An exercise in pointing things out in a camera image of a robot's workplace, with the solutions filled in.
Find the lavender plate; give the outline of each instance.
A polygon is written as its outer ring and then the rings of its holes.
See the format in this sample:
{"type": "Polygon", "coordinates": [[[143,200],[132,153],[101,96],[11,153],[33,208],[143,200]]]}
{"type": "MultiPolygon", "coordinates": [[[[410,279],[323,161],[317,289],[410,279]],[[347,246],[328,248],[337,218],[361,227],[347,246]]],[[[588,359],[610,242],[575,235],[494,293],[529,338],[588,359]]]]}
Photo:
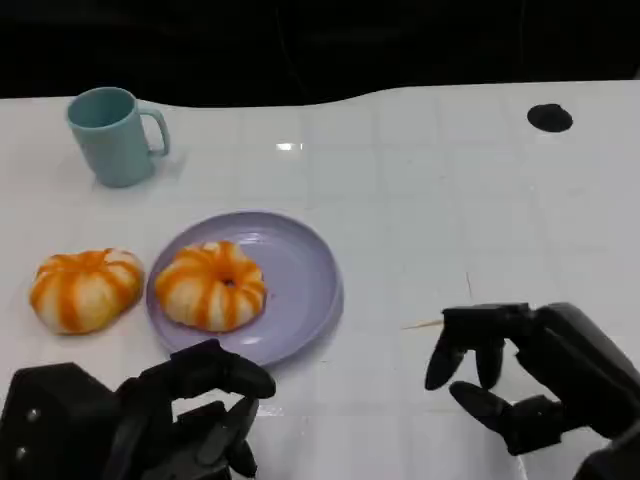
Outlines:
{"type": "Polygon", "coordinates": [[[176,237],[160,254],[147,282],[147,311],[162,343],[177,351],[216,337],[221,345],[259,365],[284,359],[311,342],[342,315],[344,291],[327,244],[309,227],[267,212],[209,218],[176,237]],[[163,313],[153,286],[182,247],[228,240],[262,269],[268,294],[254,321],[213,334],[178,325],[163,313]]]}

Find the mug handle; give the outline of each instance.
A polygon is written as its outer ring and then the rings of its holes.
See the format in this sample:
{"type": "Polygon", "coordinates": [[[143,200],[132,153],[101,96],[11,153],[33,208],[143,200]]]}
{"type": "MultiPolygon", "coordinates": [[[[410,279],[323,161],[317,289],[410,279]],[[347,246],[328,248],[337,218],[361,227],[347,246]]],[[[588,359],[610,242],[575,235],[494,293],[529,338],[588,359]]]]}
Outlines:
{"type": "Polygon", "coordinates": [[[140,113],[140,115],[149,115],[156,122],[158,122],[158,127],[160,127],[160,135],[162,135],[162,143],[164,144],[164,146],[162,147],[162,150],[152,149],[149,151],[149,153],[153,157],[164,157],[169,153],[169,150],[171,149],[171,137],[169,137],[169,129],[167,128],[167,123],[164,121],[164,117],[162,116],[160,111],[156,110],[155,108],[140,107],[138,109],[138,112],[140,113]]]}

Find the black object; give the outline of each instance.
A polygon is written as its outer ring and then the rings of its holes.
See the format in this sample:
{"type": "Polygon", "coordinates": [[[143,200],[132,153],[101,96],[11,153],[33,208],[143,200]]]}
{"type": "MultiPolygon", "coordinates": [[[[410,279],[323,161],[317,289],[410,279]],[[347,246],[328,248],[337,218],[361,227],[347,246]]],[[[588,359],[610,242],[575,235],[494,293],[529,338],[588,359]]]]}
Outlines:
{"type": "Polygon", "coordinates": [[[581,310],[569,303],[538,310],[488,304],[449,308],[443,315],[427,390],[443,386],[466,352],[474,350],[482,388],[454,382],[449,390],[468,413],[504,438],[509,453],[557,444],[564,432],[586,426],[614,441],[592,454],[576,479],[640,478],[640,462],[633,460],[640,454],[640,374],[581,310]],[[487,391],[500,377],[505,338],[518,348],[520,365],[559,401],[540,395],[511,405],[487,391]]]}
{"type": "Polygon", "coordinates": [[[113,393],[74,364],[19,370],[0,423],[7,480],[227,480],[253,477],[246,436],[271,376],[209,340],[171,355],[113,393]],[[214,388],[245,395],[173,421],[171,402],[214,388]]]}
{"type": "Polygon", "coordinates": [[[557,103],[536,105],[527,113],[527,119],[537,129],[550,133],[564,132],[573,126],[569,112],[557,103]]]}

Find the mug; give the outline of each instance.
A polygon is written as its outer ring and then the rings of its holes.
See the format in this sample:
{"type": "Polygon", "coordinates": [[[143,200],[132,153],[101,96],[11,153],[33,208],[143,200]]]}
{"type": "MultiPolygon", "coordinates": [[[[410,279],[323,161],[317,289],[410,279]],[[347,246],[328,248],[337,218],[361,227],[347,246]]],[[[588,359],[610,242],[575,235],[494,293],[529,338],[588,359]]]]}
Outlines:
{"type": "Polygon", "coordinates": [[[116,87],[94,88],[78,95],[67,108],[71,127],[89,167],[107,187],[128,187],[151,176],[153,159],[169,153],[170,138],[162,114],[138,107],[130,92],[116,87]],[[151,150],[141,115],[158,122],[164,147],[151,150]]]}

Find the white table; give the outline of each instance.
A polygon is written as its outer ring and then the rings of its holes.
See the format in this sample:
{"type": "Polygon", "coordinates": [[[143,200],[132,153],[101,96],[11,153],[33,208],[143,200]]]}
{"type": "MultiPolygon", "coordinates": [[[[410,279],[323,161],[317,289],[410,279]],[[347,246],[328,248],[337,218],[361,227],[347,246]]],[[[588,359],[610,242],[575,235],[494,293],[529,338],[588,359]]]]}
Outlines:
{"type": "MultiPolygon", "coordinates": [[[[640,361],[640,84],[411,88],[305,108],[160,106],[174,153],[125,190],[96,185],[64,122],[67,103],[0,101],[0,394],[27,365],[75,361],[113,388],[165,358],[143,303],[104,333],[50,335],[27,303],[45,257],[115,246],[150,268],[194,222],[259,208],[315,227],[347,296],[328,341],[274,371],[278,394],[251,433],[262,480],[565,480],[603,443],[576,432],[508,456],[446,389],[423,390],[439,328],[402,327],[452,304],[570,300],[640,361]],[[531,106],[553,102],[573,115],[566,133],[527,122],[531,106]]],[[[471,360],[456,378],[475,381],[471,360]]],[[[509,356],[496,391],[513,401],[543,389],[509,356]]]]}

